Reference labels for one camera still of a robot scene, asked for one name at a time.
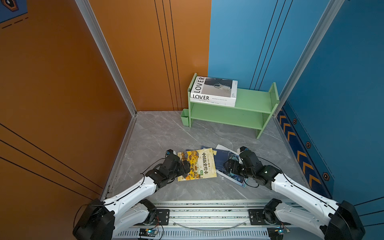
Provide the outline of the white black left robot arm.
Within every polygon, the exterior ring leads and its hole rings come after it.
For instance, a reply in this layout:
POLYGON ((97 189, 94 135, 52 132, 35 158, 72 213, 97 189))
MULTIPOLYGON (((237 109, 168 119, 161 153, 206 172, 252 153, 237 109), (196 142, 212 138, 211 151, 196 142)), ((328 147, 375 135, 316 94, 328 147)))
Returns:
POLYGON ((177 177, 187 176, 191 168, 187 160, 181 160, 172 151, 167 151, 161 161, 120 194, 87 204, 74 225, 73 236, 77 240, 111 240, 136 224, 151 224, 157 208, 148 197, 177 177))

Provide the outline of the white LOVER book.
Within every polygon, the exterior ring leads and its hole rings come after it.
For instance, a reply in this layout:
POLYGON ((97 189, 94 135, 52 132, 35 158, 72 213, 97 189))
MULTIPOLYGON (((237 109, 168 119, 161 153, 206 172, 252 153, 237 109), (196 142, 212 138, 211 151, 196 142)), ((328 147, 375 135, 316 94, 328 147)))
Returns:
POLYGON ((190 100, 236 104, 238 81, 197 76, 190 90, 190 100))

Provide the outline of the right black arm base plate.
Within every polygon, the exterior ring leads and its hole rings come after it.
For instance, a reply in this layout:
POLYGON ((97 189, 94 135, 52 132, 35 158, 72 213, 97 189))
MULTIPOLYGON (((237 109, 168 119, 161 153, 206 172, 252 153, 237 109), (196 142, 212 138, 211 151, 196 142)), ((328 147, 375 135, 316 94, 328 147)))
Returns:
POLYGON ((282 225, 276 214, 270 210, 249 209, 249 220, 252 226, 256 225, 282 225))

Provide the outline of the white book with brown pattern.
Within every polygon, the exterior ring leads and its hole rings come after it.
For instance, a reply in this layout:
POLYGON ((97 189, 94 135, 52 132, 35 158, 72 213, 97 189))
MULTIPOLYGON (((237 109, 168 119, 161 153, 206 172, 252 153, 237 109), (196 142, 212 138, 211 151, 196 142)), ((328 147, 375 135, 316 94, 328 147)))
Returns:
POLYGON ((210 104, 210 105, 217 105, 217 106, 225 106, 225 107, 235 107, 236 104, 233 103, 224 103, 224 102, 215 102, 215 101, 204 101, 204 100, 196 100, 191 99, 191 103, 204 103, 204 104, 210 104))

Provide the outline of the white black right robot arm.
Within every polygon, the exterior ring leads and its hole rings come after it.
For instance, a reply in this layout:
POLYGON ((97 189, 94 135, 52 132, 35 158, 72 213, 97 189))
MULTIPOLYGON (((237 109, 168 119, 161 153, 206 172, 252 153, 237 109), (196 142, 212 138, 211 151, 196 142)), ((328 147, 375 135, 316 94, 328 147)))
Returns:
POLYGON ((338 203, 317 194, 289 178, 275 164, 263 165, 254 152, 239 149, 239 159, 224 163, 227 172, 252 178, 259 186, 284 195, 302 210, 292 208, 280 200, 272 199, 264 208, 267 222, 289 223, 323 240, 361 240, 366 230, 356 211, 347 201, 338 203))

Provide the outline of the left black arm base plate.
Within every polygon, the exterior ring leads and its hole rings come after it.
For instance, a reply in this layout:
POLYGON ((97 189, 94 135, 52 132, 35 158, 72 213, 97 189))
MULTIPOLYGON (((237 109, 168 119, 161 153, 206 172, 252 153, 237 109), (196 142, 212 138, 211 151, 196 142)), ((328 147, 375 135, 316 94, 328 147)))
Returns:
POLYGON ((162 226, 167 226, 170 220, 170 210, 169 209, 159 209, 151 211, 142 225, 157 225, 161 224, 162 226))

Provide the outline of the yellow illustrated Chinese book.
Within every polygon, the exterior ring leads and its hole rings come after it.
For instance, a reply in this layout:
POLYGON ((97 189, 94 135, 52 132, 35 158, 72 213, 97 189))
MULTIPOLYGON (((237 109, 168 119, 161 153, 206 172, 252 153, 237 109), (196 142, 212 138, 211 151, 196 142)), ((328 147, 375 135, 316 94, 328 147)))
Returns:
POLYGON ((191 171, 187 177, 178 177, 178 182, 216 178, 217 171, 212 148, 179 152, 178 157, 182 161, 191 164, 191 171))

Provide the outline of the dark blue circle-cover book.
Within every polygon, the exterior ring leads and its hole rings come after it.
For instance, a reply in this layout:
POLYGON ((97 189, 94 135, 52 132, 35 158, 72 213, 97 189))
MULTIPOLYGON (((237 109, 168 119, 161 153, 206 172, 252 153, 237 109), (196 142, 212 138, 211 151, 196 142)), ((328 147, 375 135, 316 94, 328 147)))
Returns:
POLYGON ((248 180, 243 176, 236 175, 235 170, 241 163, 239 155, 223 145, 217 145, 213 150, 217 173, 229 181, 245 188, 248 180))

